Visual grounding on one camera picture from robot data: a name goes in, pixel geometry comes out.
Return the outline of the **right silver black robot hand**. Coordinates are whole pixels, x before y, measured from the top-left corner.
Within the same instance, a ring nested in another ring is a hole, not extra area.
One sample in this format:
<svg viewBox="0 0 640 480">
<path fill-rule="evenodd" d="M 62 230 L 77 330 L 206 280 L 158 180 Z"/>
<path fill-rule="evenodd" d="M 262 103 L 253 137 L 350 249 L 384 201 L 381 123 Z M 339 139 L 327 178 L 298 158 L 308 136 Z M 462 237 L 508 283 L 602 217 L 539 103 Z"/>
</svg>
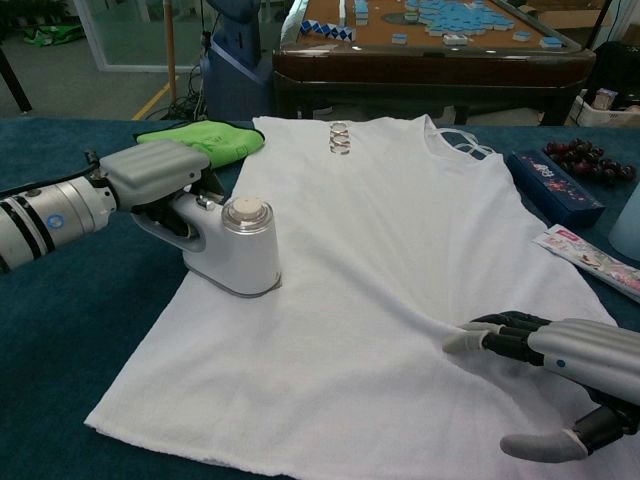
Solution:
<svg viewBox="0 0 640 480">
<path fill-rule="evenodd" d="M 592 320 L 547 320 L 520 311 L 476 318 L 444 340 L 448 354 L 491 351 L 584 388 L 598 407 L 568 429 L 508 435 L 500 448 L 539 463 L 583 460 L 639 431 L 639 334 Z"/>
</svg>

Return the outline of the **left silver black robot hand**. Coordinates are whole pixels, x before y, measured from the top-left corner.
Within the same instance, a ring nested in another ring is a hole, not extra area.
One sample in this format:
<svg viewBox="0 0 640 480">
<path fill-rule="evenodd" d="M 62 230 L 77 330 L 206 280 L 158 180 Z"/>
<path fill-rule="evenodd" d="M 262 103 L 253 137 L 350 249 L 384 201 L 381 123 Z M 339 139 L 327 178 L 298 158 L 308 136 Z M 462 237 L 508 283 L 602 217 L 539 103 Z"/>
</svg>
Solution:
<svg viewBox="0 0 640 480">
<path fill-rule="evenodd" d="M 158 140 L 110 154 L 100 171 L 120 211 L 149 219 L 178 238 L 195 238 L 196 227 L 182 219 L 172 202 L 184 193 L 211 200 L 225 190 L 204 153 L 171 140 Z"/>
</svg>

